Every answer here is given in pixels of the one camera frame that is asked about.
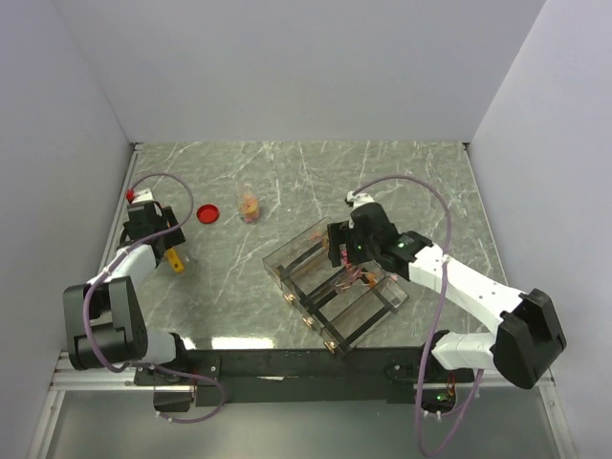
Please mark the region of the yellow plastic scoop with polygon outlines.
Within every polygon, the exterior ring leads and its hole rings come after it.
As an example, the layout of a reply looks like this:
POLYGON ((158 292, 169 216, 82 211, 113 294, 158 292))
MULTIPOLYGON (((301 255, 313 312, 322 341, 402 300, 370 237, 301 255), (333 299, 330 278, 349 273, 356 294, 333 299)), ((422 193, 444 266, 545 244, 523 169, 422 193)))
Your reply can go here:
POLYGON ((175 273, 182 273, 185 270, 185 265, 175 249, 168 249, 164 256, 175 273))

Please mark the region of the red jar lid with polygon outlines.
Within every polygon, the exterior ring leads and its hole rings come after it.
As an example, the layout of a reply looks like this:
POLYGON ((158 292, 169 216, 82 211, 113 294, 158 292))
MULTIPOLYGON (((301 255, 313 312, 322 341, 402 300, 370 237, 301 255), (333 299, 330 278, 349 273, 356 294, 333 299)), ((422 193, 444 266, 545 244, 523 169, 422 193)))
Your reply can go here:
POLYGON ((196 211, 196 217, 201 224, 210 225, 215 223, 220 216, 220 210, 214 204, 201 205, 196 211))

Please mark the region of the clear candy drawer box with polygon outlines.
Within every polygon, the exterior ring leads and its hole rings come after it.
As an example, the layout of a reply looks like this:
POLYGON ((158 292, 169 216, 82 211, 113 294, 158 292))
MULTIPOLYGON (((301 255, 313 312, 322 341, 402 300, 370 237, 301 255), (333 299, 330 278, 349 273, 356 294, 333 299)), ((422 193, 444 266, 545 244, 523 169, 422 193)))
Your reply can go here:
POLYGON ((263 258, 285 300, 302 315, 325 347, 344 357, 409 300, 408 292, 375 262, 354 266, 340 251, 329 258, 325 217, 263 258))

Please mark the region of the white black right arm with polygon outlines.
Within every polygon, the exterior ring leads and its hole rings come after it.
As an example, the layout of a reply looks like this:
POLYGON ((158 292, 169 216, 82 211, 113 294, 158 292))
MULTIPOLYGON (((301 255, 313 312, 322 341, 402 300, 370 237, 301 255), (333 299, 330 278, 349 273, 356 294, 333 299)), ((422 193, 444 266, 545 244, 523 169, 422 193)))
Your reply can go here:
POLYGON ((452 370, 483 369, 530 389, 567 346, 547 294, 498 283, 446 255, 422 234, 398 231, 378 203, 355 207, 348 220, 329 224, 327 234, 333 266, 374 261, 449 300, 484 326, 482 333, 435 333, 419 360, 430 381, 439 382, 452 370))

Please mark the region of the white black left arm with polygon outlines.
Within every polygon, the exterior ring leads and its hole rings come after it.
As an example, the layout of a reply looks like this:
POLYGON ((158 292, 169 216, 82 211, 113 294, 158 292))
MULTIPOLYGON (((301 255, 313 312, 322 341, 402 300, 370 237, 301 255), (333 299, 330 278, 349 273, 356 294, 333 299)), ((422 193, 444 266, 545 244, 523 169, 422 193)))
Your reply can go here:
POLYGON ((102 272, 63 293, 68 356, 74 369, 102 368, 99 356, 118 368, 122 364, 157 364, 171 384, 184 382, 191 371, 189 357, 180 353, 179 337, 148 331, 137 299, 137 288, 166 261, 175 273, 184 263, 176 247, 186 241, 170 206, 154 199, 127 206, 120 244, 102 272))

